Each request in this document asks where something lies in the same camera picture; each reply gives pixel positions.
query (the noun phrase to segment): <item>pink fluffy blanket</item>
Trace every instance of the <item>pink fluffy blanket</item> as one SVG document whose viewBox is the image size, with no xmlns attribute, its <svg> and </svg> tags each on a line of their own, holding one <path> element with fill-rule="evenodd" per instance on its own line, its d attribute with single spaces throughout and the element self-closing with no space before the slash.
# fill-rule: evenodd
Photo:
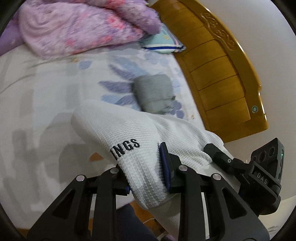
<svg viewBox="0 0 296 241">
<path fill-rule="evenodd" d="M 19 25 L 30 48 L 51 58 L 137 41 L 161 22 L 143 0 L 27 0 Z"/>
</svg>

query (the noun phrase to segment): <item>pillow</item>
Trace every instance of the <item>pillow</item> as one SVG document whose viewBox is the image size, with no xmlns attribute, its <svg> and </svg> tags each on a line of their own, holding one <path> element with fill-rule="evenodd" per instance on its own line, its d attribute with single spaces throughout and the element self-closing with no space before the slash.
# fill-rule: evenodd
<svg viewBox="0 0 296 241">
<path fill-rule="evenodd" d="M 186 47 L 170 32 L 163 23 L 159 34 L 152 35 L 140 41 L 140 45 L 144 49 L 156 51 L 159 53 L 178 53 L 186 49 Z"/>
</svg>

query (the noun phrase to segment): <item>white bed sheet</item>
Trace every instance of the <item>white bed sheet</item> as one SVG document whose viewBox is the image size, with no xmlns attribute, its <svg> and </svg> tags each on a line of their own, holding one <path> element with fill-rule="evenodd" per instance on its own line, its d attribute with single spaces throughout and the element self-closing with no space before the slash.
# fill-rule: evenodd
<svg viewBox="0 0 296 241">
<path fill-rule="evenodd" d="M 172 55 L 132 44 L 45 61 L 22 45 L 0 57 L 0 202 L 17 227 L 30 228 L 77 175 L 113 166 L 89 161 L 92 153 L 70 124 L 75 107 L 98 99 L 139 109 L 127 79 L 160 72 L 172 79 L 175 115 L 204 128 Z M 131 200 L 119 197 L 117 207 Z"/>
</svg>

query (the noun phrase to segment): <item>dark blue fabric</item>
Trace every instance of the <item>dark blue fabric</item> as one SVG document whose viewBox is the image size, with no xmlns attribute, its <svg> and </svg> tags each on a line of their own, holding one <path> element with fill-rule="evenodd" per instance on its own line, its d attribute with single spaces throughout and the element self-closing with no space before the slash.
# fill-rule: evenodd
<svg viewBox="0 0 296 241">
<path fill-rule="evenodd" d="M 130 204 L 117 212 L 118 241 L 157 241 L 154 234 L 135 215 Z"/>
</svg>

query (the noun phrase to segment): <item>headboard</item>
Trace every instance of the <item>headboard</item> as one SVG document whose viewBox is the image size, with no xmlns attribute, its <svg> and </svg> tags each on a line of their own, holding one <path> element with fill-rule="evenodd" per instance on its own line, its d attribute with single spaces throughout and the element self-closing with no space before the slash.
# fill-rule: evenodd
<svg viewBox="0 0 296 241">
<path fill-rule="evenodd" d="M 218 19 L 195 0 L 159 0 L 152 8 L 186 46 L 175 58 L 205 128 L 224 142 L 266 130 L 258 77 Z"/>
</svg>

